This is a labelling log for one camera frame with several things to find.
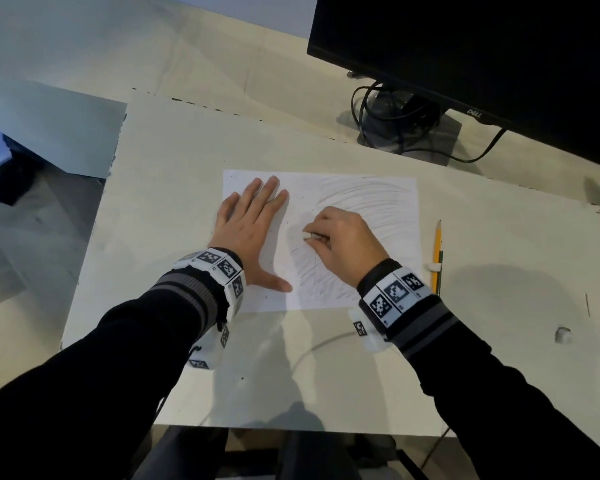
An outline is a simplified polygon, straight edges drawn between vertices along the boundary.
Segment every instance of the black monitor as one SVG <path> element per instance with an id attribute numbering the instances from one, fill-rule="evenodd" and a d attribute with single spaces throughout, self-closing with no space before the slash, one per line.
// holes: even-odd
<path id="1" fill-rule="evenodd" d="M 600 163 L 593 2 L 318 0 L 307 53 Z"/>

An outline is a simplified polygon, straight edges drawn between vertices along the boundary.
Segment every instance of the yellow pencil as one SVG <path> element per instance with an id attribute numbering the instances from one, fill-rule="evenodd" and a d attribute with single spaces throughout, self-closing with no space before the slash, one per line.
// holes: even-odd
<path id="1" fill-rule="evenodd" d="M 436 225 L 436 241 L 433 244 L 433 262 L 440 263 L 440 249 L 442 248 L 442 221 L 438 221 Z M 433 293 L 438 290 L 438 281 L 440 279 L 439 272 L 433 272 L 431 274 L 431 289 Z"/>

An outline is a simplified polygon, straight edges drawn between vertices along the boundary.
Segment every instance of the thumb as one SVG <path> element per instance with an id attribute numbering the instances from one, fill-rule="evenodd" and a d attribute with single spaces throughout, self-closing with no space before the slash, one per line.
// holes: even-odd
<path id="1" fill-rule="evenodd" d="M 284 281 L 275 274 L 266 272 L 263 268 L 254 273 L 252 284 L 269 290 L 282 291 L 283 293 L 290 293 L 294 289 L 289 282 Z"/>
<path id="2" fill-rule="evenodd" d="M 304 241 L 318 254 L 318 257 L 328 269 L 331 263 L 331 250 L 327 244 L 314 237 L 305 239 Z"/>

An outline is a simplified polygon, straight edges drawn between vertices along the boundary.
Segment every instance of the black sleeve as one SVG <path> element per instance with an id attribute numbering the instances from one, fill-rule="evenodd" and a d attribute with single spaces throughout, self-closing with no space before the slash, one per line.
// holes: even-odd
<path id="1" fill-rule="evenodd" d="M 0 389 L 0 477 L 123 478 L 193 343 L 227 308 L 207 273 L 170 271 Z"/>
<path id="2" fill-rule="evenodd" d="M 391 260 L 378 265 L 358 286 L 360 295 L 398 267 Z M 413 366 L 481 479 L 600 478 L 600 447 L 436 295 L 379 331 Z"/>

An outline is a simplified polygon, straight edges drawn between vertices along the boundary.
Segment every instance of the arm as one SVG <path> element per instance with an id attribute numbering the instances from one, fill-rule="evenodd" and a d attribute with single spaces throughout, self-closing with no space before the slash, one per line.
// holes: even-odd
<path id="1" fill-rule="evenodd" d="M 277 183 L 270 179 L 258 193 L 256 179 L 225 200 L 209 247 L 229 252 L 247 284 L 284 291 L 289 284 L 258 263 L 288 197 L 282 191 L 268 201 Z M 0 476 L 122 478 L 193 343 L 227 308 L 208 273 L 170 271 L 110 310 L 85 338 L 0 389 Z"/>
<path id="2" fill-rule="evenodd" d="M 357 214 L 328 207 L 304 230 L 328 236 L 328 242 L 307 243 L 361 297 L 400 268 Z M 519 371 L 500 363 L 436 295 L 419 300 L 388 328 L 378 319 L 375 325 L 414 368 L 481 478 L 600 473 L 599 446 Z"/>

